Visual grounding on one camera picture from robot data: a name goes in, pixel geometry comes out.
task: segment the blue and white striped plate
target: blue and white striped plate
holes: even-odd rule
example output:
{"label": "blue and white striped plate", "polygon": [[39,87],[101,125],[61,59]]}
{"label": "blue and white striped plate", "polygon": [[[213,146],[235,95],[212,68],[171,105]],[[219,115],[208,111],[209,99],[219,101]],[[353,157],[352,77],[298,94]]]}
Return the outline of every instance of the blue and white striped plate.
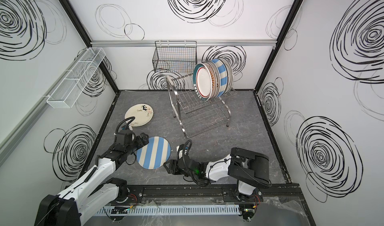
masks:
{"label": "blue and white striped plate", "polygon": [[221,96],[227,87],[227,81],[228,81],[227,69],[225,68],[224,63],[219,59],[216,59],[216,58],[212,59],[211,62],[213,62],[216,65],[218,72],[220,74],[220,90],[217,96]]}
{"label": "blue and white striped plate", "polygon": [[150,137],[148,145],[136,152],[137,161],[146,169],[161,167],[170,156],[169,142],[162,137]]}

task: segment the gray marble surface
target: gray marble surface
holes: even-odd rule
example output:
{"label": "gray marble surface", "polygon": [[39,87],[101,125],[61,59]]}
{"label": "gray marble surface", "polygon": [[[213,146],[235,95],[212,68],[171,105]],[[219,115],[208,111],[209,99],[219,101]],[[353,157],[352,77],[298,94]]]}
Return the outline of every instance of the gray marble surface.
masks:
{"label": "gray marble surface", "polygon": [[[113,143],[116,126],[124,119],[127,110],[138,103],[151,105],[154,116],[149,123],[141,127],[134,127],[133,131],[136,135],[145,132],[150,137],[165,138],[170,143],[172,150],[170,159],[176,159],[176,147],[186,140],[177,119],[173,117],[168,92],[123,91],[118,98],[92,162],[96,155],[101,155]],[[269,157],[271,182],[285,183],[252,91],[239,91],[237,95],[229,98],[227,103],[232,113],[230,126],[220,125],[191,137],[193,146],[189,156],[198,162],[217,161],[227,156],[232,147],[263,153]],[[133,155],[128,156],[128,163],[133,160]],[[184,181],[181,175],[169,175],[163,166],[147,170],[137,162],[130,166],[123,164],[108,178],[111,177],[127,180],[128,185],[190,184]],[[216,184],[235,183],[236,179],[232,177],[225,177],[216,182]]]}

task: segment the white mesh basket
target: white mesh basket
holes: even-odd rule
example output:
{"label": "white mesh basket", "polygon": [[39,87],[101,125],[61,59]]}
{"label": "white mesh basket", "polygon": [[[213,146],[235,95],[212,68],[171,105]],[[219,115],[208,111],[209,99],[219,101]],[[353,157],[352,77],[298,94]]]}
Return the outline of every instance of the white mesh basket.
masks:
{"label": "white mesh basket", "polygon": [[47,103],[53,108],[72,108],[104,57],[102,48],[88,48],[47,99]]}

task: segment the white wall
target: white wall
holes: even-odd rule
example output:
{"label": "white wall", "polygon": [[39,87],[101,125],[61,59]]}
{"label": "white wall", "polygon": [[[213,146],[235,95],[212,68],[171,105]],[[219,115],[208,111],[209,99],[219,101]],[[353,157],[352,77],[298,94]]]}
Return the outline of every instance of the white wall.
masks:
{"label": "white wall", "polygon": [[[288,171],[318,226],[384,220],[381,3],[305,0],[296,46],[280,50],[259,91]],[[373,70],[356,72],[366,67]]]}
{"label": "white wall", "polygon": [[[24,2],[27,5],[32,3],[37,12],[40,9],[46,22],[48,33],[44,47],[38,48],[41,51],[15,57],[26,59],[23,61],[10,61],[9,56],[4,56],[4,51],[0,52],[3,72],[0,92],[2,138],[43,96],[84,47],[59,1],[49,1],[51,9],[55,7],[55,12],[62,14],[62,17],[57,17],[57,14],[55,17],[49,9],[47,11],[46,4],[42,3],[48,3],[46,0],[40,0],[37,5],[33,4],[33,0]],[[4,32],[3,14],[0,20],[3,20],[0,22],[0,31]],[[61,30],[63,24],[66,25],[65,38]],[[4,38],[0,33],[2,50],[5,42],[20,41],[24,42],[17,37]],[[15,51],[8,55],[15,56],[17,53]],[[43,113],[0,167],[1,225],[33,225],[41,200],[48,194],[56,195],[65,185],[76,180],[114,96],[98,70],[73,108],[49,107]]]}
{"label": "white wall", "polygon": [[[293,0],[70,0],[92,40],[198,40],[277,38]],[[210,9],[202,9],[197,4]],[[146,89],[153,48],[105,48],[120,89]],[[202,59],[206,47],[198,47]],[[243,49],[247,55],[236,89],[254,88],[270,46]]]}

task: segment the stack of plates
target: stack of plates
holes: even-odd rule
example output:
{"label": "stack of plates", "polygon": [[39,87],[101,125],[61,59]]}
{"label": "stack of plates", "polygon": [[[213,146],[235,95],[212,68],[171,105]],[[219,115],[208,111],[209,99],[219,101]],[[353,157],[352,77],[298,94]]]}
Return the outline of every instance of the stack of plates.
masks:
{"label": "stack of plates", "polygon": [[232,67],[224,58],[199,63],[193,72],[193,84],[197,96],[203,101],[221,96],[232,88]]}

